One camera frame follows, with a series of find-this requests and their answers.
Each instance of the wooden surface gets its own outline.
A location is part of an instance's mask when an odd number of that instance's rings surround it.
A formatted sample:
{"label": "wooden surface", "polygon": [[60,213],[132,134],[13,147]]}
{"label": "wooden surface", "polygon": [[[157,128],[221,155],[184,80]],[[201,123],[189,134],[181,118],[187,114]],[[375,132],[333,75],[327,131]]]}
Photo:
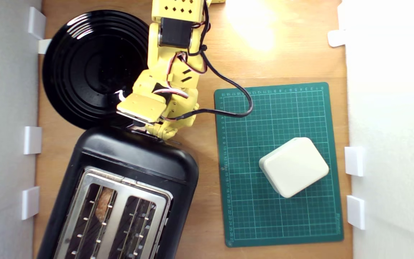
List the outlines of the wooden surface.
{"label": "wooden surface", "polygon": [[[346,221],[346,195],[351,193],[345,172],[348,145],[344,48],[332,49],[327,32],[338,28],[340,0],[227,0],[210,8],[212,29],[207,56],[223,74],[245,87],[325,81],[330,85],[333,127],[340,174],[345,239],[342,242],[244,247],[225,246],[220,201],[214,116],[199,115],[176,139],[197,151],[200,177],[179,244],[177,258],[352,258],[352,228]],[[46,38],[71,18],[90,10],[114,9],[151,22],[150,0],[43,0]],[[231,87],[211,72],[201,78],[199,104],[213,108],[213,92]],[[73,146],[83,130],[62,119],[52,108],[40,82],[39,125],[43,151],[38,156],[36,185],[41,187],[40,213],[35,217],[34,254]]]}

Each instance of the green cutting mat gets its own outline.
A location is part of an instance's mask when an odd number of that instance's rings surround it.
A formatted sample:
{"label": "green cutting mat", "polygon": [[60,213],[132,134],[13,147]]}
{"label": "green cutting mat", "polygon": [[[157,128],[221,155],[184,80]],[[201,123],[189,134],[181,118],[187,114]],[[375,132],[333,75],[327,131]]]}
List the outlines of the green cutting mat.
{"label": "green cutting mat", "polygon": [[[328,85],[250,87],[245,118],[217,116],[217,141],[229,247],[343,240],[340,187]],[[215,91],[215,108],[243,112],[237,89]],[[330,172],[292,198],[276,193],[258,161],[294,137],[310,138]]]}

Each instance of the white bracket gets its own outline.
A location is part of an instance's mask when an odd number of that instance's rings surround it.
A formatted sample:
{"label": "white bracket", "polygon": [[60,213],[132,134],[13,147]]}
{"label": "white bracket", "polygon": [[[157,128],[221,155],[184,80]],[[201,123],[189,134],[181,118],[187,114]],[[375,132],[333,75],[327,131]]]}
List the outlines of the white bracket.
{"label": "white bracket", "polygon": [[361,146],[345,146],[346,174],[363,177],[364,149]]}
{"label": "white bracket", "polygon": [[22,220],[39,213],[39,186],[22,192]]}
{"label": "white bracket", "polygon": [[39,154],[41,153],[42,128],[41,127],[25,127],[25,139],[23,141],[23,154]]}
{"label": "white bracket", "polygon": [[345,2],[338,5],[338,29],[327,33],[328,44],[331,47],[342,46],[346,43],[347,16]]}
{"label": "white bracket", "polygon": [[360,230],[365,230],[365,202],[362,199],[347,195],[348,223]]}
{"label": "white bracket", "polygon": [[38,54],[46,54],[49,44],[51,44],[52,39],[40,40],[38,41]]}
{"label": "white bracket", "polygon": [[33,35],[36,39],[44,39],[44,32],[46,30],[46,16],[34,7],[30,7],[28,19],[28,33]]}

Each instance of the black toaster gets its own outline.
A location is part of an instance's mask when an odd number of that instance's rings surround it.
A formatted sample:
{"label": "black toaster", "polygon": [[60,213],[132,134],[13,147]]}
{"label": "black toaster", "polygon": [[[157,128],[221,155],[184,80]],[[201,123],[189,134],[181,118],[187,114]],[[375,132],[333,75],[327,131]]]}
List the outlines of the black toaster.
{"label": "black toaster", "polygon": [[174,258],[198,180],[177,145],[121,128],[85,131],[38,259]]}

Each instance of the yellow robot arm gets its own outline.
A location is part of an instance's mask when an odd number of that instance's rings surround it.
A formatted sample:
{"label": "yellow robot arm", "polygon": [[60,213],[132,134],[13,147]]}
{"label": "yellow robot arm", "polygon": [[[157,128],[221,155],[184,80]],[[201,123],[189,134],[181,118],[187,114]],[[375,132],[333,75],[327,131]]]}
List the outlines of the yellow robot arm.
{"label": "yellow robot arm", "polygon": [[133,92],[117,105],[117,112],[146,124],[162,139],[191,126],[196,116],[174,120],[197,110],[197,84],[206,70],[200,55],[204,8],[212,0],[153,0],[148,38],[148,69],[141,72]]}

